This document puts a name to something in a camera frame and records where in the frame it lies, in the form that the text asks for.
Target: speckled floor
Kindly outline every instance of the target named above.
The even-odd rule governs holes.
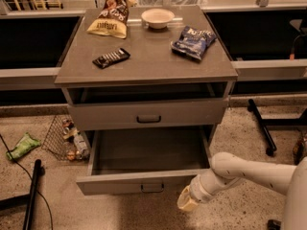
[[[306,99],[299,96],[288,101],[270,102],[255,99],[264,118],[296,118],[307,107]],[[232,152],[248,160],[293,164],[292,148],[300,132],[271,130],[277,145],[275,157],[265,154],[266,142],[247,100],[232,100],[218,126],[211,154]],[[54,110],[48,108],[24,109],[24,115],[6,108],[0,109],[0,132],[12,148],[25,132],[42,142],[54,119]],[[25,195],[30,179],[17,165],[8,161],[6,149],[0,143],[0,199]],[[42,160],[46,174],[41,177],[39,190],[49,202],[54,229],[267,229],[268,219],[282,219],[285,196],[246,181],[242,185],[218,194],[208,204],[191,213],[177,208],[178,192],[140,195],[84,196],[76,177],[86,175],[86,163],[60,162],[52,153],[37,148],[28,153],[20,164],[32,173],[36,159]],[[25,206],[0,212],[0,229],[21,229]],[[35,207],[34,229],[50,228],[50,216],[45,202],[39,196]]]

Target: black metal stand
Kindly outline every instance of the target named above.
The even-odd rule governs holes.
[[[35,198],[37,193],[38,179],[41,175],[43,175],[43,168],[41,167],[41,160],[37,159],[35,161],[30,192],[27,195],[16,196],[0,201],[0,210],[6,210],[27,204],[23,230],[30,230],[32,227],[32,219],[35,209]]]
[[[250,99],[248,100],[249,107],[248,111],[252,111],[261,127],[262,132],[265,135],[265,138],[269,144],[269,147],[266,150],[268,156],[273,156],[274,152],[277,151],[275,142],[271,138],[268,127],[301,127],[307,126],[307,109],[301,114],[298,119],[263,119],[260,112],[255,104],[255,102]]]

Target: cabinet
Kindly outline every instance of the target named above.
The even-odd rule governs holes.
[[[56,78],[78,129],[94,131],[85,195],[181,190],[210,166],[209,145],[237,74],[217,40],[201,63],[172,53],[183,28],[212,31],[197,6],[171,7],[167,29],[154,31],[131,8],[128,36],[88,34],[88,10]],[[92,60],[124,48],[131,57],[101,70]]]

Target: bowl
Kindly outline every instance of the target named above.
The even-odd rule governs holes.
[[[146,21],[149,27],[154,29],[162,29],[171,22],[175,15],[173,12],[164,9],[151,9],[144,11],[141,15],[142,19]]]

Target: countertop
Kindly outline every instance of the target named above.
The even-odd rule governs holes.
[[[206,50],[201,63],[172,53],[171,41],[179,39],[186,25],[211,32],[213,30],[198,6],[168,9],[175,14],[175,19],[167,29],[155,31],[141,20],[141,13],[146,8],[130,8],[126,39],[89,34],[86,30],[101,9],[87,10],[59,70],[56,84],[61,87],[78,87],[235,81],[237,73],[218,39]],[[101,54],[120,47],[130,53],[130,59],[104,70],[92,63]]]

